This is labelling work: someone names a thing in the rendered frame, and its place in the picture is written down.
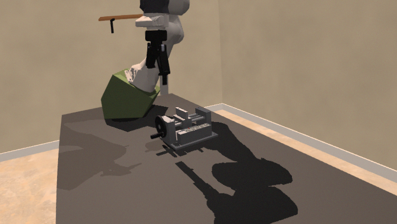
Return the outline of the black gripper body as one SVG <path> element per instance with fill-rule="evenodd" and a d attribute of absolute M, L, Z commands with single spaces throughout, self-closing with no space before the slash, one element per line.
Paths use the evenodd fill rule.
<path fill-rule="evenodd" d="M 150 42 L 150 46 L 155 47 L 156 54 L 158 53 L 158 45 L 163 44 L 163 41 L 167 40 L 167 31 L 166 30 L 147 30 L 145 31 L 145 40 L 153 41 Z"/>

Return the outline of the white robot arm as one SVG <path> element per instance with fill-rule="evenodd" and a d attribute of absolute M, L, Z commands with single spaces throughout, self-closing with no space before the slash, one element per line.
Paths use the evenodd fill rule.
<path fill-rule="evenodd" d="M 184 37 L 184 31 L 179 19 L 190 7 L 190 0 L 140 0 L 140 9 L 143 16 L 135 21 L 136 27 L 146 27 L 147 30 L 166 30 L 167 56 L 171 53 L 174 44 L 178 44 Z M 144 10 L 145 9 L 145 10 Z M 176 25 L 175 25 L 176 24 Z M 153 92 L 159 79 L 159 68 L 155 62 L 155 85 L 148 86 L 146 58 L 140 63 L 133 65 L 130 70 L 125 70 L 129 83 L 137 88 Z M 135 70 L 134 70 L 135 69 Z M 132 75 L 132 76 L 131 76 Z"/>

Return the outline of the grey bench vise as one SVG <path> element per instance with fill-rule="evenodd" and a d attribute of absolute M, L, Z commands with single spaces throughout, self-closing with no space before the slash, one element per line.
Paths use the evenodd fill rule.
<path fill-rule="evenodd" d="M 192 126 L 192 122 L 196 122 L 196 126 Z M 195 108 L 195 114 L 191 115 L 176 107 L 176 115 L 173 115 L 173 119 L 158 115 L 155 118 L 155 125 L 158 133 L 151 135 L 151 139 L 160 137 L 174 150 L 218 137 L 218 134 L 212 132 L 211 111 L 201 107 Z M 177 126 L 183 129 L 176 131 Z"/>

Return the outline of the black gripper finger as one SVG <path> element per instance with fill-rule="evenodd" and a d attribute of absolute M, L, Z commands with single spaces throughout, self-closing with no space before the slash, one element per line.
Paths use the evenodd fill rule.
<path fill-rule="evenodd" d="M 158 45 L 159 55 L 156 54 L 155 47 L 152 47 L 152 52 L 154 58 L 157 60 L 159 68 L 160 95 L 168 95 L 168 74 L 171 72 L 168 63 L 166 44 Z"/>
<path fill-rule="evenodd" d="M 146 66 L 147 66 L 147 82 L 148 86 L 155 85 L 155 61 L 156 59 L 152 56 L 152 46 L 147 43 L 147 56 L 146 56 Z"/>

